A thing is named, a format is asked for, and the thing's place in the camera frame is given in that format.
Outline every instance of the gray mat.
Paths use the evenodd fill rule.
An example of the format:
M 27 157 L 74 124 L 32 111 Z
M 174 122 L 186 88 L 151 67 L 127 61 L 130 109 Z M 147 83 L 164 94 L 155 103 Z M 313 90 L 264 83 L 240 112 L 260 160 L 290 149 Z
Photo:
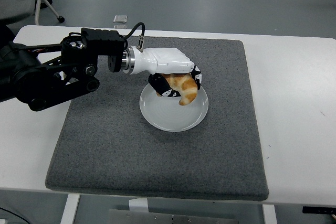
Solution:
M 72 101 L 46 187 L 85 194 L 266 199 L 243 43 L 146 37 L 145 46 L 176 47 L 199 66 L 209 98 L 205 119 L 185 132 L 156 129 L 139 108 L 148 73 L 110 73 L 101 57 L 96 74 L 101 86 Z

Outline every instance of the white plate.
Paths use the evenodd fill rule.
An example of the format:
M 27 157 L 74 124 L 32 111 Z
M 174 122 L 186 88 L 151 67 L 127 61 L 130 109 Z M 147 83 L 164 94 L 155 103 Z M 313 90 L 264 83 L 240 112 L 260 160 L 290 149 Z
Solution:
M 201 87 L 196 99 L 185 106 L 179 105 L 181 97 L 158 97 L 148 84 L 140 95 L 140 110 L 143 117 L 163 131 L 179 132 L 198 125 L 205 117 L 209 102 Z

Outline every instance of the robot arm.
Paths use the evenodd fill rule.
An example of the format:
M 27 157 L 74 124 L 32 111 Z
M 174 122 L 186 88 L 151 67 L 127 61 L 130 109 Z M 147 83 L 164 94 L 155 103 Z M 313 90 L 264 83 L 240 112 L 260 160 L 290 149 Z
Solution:
M 139 44 L 129 47 L 127 39 L 139 26 Z M 99 55 L 108 56 L 111 72 L 195 70 L 194 63 L 176 48 L 143 49 L 143 38 L 144 24 L 138 23 L 126 36 L 114 30 L 82 28 L 80 34 L 70 33 L 60 44 L 29 47 L 10 43 L 0 50 L 0 102 L 16 97 L 33 111 L 40 111 L 93 92 L 99 87 L 94 77 Z M 37 58 L 39 53 L 55 51 L 61 55 L 46 63 Z

